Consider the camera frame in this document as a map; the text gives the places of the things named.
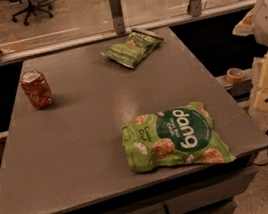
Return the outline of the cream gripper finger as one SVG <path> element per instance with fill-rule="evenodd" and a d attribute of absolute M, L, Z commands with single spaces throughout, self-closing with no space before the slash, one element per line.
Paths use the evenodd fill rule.
<path fill-rule="evenodd" d="M 268 89 L 258 89 L 253 106 L 259 111 L 268 111 Z"/>

